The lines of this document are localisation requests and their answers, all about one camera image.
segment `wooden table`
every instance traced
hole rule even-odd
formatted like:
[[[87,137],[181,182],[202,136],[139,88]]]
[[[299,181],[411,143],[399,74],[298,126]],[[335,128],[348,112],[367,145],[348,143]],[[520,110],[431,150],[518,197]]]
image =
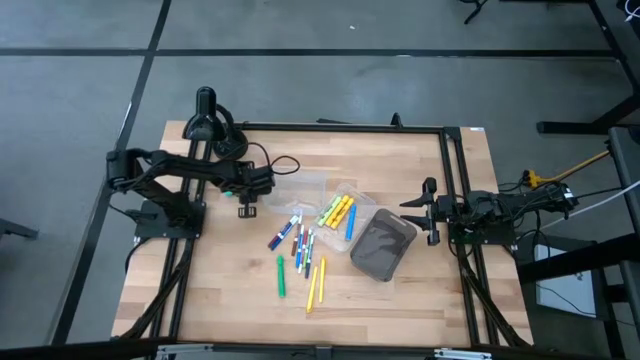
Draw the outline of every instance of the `wooden table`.
[[[184,122],[167,123],[161,148],[187,154],[181,138]],[[482,129],[463,128],[462,137],[472,189],[497,191],[487,139]],[[438,137],[425,134],[371,134],[246,131],[249,141],[263,144],[271,159],[291,155],[303,170],[328,174],[327,197],[347,182],[396,214],[424,214],[399,208],[419,196],[427,176],[435,177],[439,194],[445,181]],[[461,193],[455,151],[450,144],[456,192]],[[264,155],[250,147],[245,159],[264,165]],[[160,181],[179,190],[181,179]],[[470,345],[457,260],[442,243],[427,247],[426,233],[406,252],[387,283],[376,282],[351,265],[348,253],[335,253],[321,242],[314,259],[327,257],[325,301],[306,314],[310,280],[285,266],[287,297],[278,297],[278,254],[288,255],[291,237],[269,251],[266,244],[290,216],[271,213],[261,202],[258,217],[239,219],[237,199],[212,185],[205,191],[205,229],[197,241],[186,292],[179,339],[202,342],[334,344],[373,346]],[[128,330],[158,290],[167,249],[166,239],[151,240],[132,257],[120,299],[113,335]],[[500,246],[484,246],[491,295],[518,334],[531,333],[513,259]],[[169,299],[161,334],[168,332],[173,308]],[[481,339],[486,342],[482,307],[476,299]]]

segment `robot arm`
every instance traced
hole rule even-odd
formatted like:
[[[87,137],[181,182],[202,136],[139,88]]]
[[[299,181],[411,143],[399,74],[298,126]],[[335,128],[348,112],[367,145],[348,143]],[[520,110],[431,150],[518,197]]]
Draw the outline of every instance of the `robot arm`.
[[[512,245],[515,239],[513,222],[525,214],[536,211],[563,212],[565,216],[578,201],[562,183],[549,183],[523,194],[495,194],[488,191],[471,191],[463,202],[452,195],[440,195],[434,201],[436,180],[427,178],[422,185],[420,198],[400,204],[404,207],[427,206],[426,216],[401,217],[430,230],[427,243],[439,242],[437,222],[450,224],[450,237],[464,244]]]
[[[150,167],[144,171],[141,161]],[[195,219],[194,209],[186,194],[169,191],[155,181],[163,175],[173,175],[190,179],[206,180],[223,192],[238,195],[240,217],[255,217],[258,195],[271,193],[275,186],[273,171],[269,166],[254,167],[251,161],[190,159],[166,151],[145,151],[129,149],[111,151],[107,154],[107,183],[117,192],[133,190],[164,210],[168,226],[187,226]]]

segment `black desk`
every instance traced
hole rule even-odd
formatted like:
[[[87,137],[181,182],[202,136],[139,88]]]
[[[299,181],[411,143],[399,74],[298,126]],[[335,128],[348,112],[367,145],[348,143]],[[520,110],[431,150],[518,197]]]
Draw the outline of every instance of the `black desk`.
[[[523,1],[523,0],[501,0],[501,1]],[[618,3],[618,7],[622,6],[624,11],[624,2],[626,0],[621,0]],[[606,134],[607,131],[616,126],[622,119],[633,113],[634,111],[640,109],[640,83],[636,79],[631,67],[627,62],[627,57],[622,51],[622,48],[618,44],[613,32],[607,21],[604,18],[604,15],[598,8],[598,4],[595,0],[585,0],[591,10],[593,11],[593,15],[602,30],[602,34],[604,35],[605,40],[607,41],[609,47],[614,53],[614,58],[620,64],[622,71],[624,72],[629,84],[631,85],[632,93],[626,99],[622,100],[618,105],[614,106],[611,110],[602,114],[599,118],[593,120],[589,123],[574,123],[574,122],[557,122],[557,121],[541,121],[536,124],[537,130],[541,134]],[[631,0],[629,5],[630,9],[635,9],[640,5],[640,0]],[[620,21],[625,19],[625,15],[620,15]],[[640,28],[640,18],[634,19],[630,26],[634,27],[634,31],[638,34],[637,29]]]
[[[632,131],[638,131],[640,141],[640,127],[609,131],[611,152],[624,187],[640,180],[640,142],[634,140]],[[530,283],[619,265],[624,284],[608,286],[605,289],[607,300],[628,302],[634,322],[640,324],[640,188],[625,193],[625,199],[635,230],[633,233],[520,266],[520,282]],[[640,338],[638,326],[636,331]]]

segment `yellow highlighter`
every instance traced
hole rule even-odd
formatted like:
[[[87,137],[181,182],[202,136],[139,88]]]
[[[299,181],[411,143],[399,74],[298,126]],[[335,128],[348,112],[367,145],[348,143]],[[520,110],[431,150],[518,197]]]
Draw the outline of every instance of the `yellow highlighter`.
[[[327,210],[327,212],[324,213],[324,215],[322,215],[322,218],[318,220],[318,226],[323,226],[327,222],[327,220],[329,219],[329,216],[331,216],[331,214],[333,213],[333,210],[335,210],[336,207],[338,207],[338,204],[340,204],[340,201],[342,201],[341,196],[336,196],[333,199],[333,201],[331,202],[331,206],[329,207],[329,210]]]
[[[323,256],[320,264],[320,302],[324,300],[324,268],[327,266],[327,259]]]
[[[331,226],[331,224],[333,224],[333,221],[336,219],[336,217],[338,217],[338,213],[340,212],[340,210],[342,210],[342,208],[347,204],[348,201],[349,196],[345,195],[342,197],[342,200],[340,200],[338,206],[336,206],[335,210],[333,210],[333,212],[327,219],[327,222],[325,223],[327,226]]]
[[[309,289],[309,300],[307,300],[307,314],[313,310],[313,294],[316,289],[316,278],[318,277],[318,267],[313,268],[313,278],[311,279],[311,289]]]
[[[342,210],[340,210],[340,213],[338,214],[338,216],[336,216],[336,218],[331,223],[331,228],[333,230],[335,230],[338,227],[338,225],[340,225],[342,218],[347,214],[351,205],[353,205],[353,198],[347,201],[347,204],[342,208]]]

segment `concrete floor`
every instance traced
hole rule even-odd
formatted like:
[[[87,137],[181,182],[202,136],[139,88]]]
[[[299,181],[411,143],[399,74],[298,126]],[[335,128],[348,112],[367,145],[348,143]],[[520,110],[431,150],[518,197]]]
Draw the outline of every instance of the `concrete floor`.
[[[599,3],[640,73],[640,42],[613,1]],[[55,5],[5,0],[0,2],[0,47],[145,48],[160,6],[160,0]],[[175,1],[160,48],[606,46],[586,5],[490,1],[465,27],[462,20],[470,11],[453,0]],[[104,155],[117,138],[141,64],[138,57],[0,57],[0,149],[8,154],[0,159],[0,217],[41,231],[38,241],[5,237],[0,243],[2,348],[47,341],[102,181]],[[387,124],[397,111],[407,125],[481,126],[500,182],[516,180],[525,168],[555,174],[602,151],[604,137],[540,136],[535,123],[587,122],[630,93],[610,61],[156,58],[129,147],[156,148],[166,120],[192,114],[195,90],[202,85],[214,87],[219,101],[241,121],[324,117]],[[634,114],[629,121],[640,117]],[[568,183],[575,193],[619,185],[609,159]],[[114,203],[136,207],[139,199],[130,195]],[[626,207],[614,201],[549,233],[601,241],[629,231]],[[132,232],[130,221],[107,215],[70,341],[109,337]],[[610,283],[619,280],[616,269],[607,275]],[[529,310],[540,346],[608,353],[598,323],[535,306]],[[616,306],[616,312],[629,321],[628,307]],[[574,335],[550,334],[545,331],[550,324]],[[639,358],[635,330],[622,325],[621,332],[627,357]]]

